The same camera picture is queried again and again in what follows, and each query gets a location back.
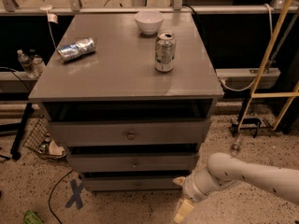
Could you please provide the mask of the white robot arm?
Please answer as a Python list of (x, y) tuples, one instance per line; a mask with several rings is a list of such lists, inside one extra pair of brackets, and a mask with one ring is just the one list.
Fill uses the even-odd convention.
[(288, 168), (241, 161), (225, 153), (214, 153), (200, 171), (180, 176), (173, 182), (181, 186), (174, 221), (180, 224), (200, 203), (215, 191), (221, 191), (245, 182), (288, 202), (299, 204), (299, 171)]

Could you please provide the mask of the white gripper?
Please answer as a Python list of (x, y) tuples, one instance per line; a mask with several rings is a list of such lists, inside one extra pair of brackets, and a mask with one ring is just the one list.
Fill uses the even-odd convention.
[(174, 214), (174, 222), (180, 224), (184, 218), (193, 210), (193, 202), (203, 201), (211, 192), (218, 189), (218, 179), (213, 176), (207, 168), (198, 172), (193, 171), (187, 177), (180, 176), (173, 182), (182, 187), (183, 197), (180, 199)]

